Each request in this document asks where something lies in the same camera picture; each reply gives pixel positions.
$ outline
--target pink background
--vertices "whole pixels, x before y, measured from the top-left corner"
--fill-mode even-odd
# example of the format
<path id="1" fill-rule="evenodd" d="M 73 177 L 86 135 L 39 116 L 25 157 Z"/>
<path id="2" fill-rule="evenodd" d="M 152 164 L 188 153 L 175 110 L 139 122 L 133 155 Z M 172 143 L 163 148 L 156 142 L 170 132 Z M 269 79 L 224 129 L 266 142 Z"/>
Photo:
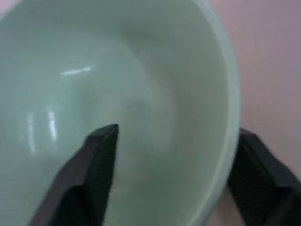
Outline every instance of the pink background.
<path id="1" fill-rule="evenodd" d="M 0 14 L 16 0 L 0 0 Z M 301 1 L 209 0 L 241 74 L 241 125 L 301 179 Z M 242 226 L 226 188 L 208 226 Z"/>

